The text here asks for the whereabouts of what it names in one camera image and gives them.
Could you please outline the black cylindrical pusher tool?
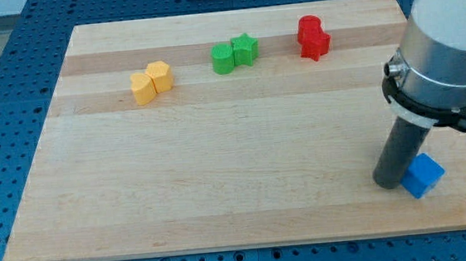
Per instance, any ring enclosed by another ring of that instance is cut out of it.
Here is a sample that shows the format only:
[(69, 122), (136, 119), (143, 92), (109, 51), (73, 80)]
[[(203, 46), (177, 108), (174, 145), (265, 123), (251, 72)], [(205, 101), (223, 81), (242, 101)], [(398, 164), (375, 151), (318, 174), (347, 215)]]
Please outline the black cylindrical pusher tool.
[(385, 189), (398, 187), (428, 134), (428, 128), (397, 117), (373, 171), (375, 183)]

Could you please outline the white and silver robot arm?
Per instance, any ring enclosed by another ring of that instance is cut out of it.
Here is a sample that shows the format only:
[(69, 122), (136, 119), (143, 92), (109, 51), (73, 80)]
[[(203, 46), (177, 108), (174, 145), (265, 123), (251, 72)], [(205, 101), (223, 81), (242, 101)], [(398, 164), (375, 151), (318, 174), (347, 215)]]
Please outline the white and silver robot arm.
[(466, 0), (414, 0), (385, 64), (382, 92), (397, 115), (373, 172), (397, 187), (434, 126), (466, 132)]

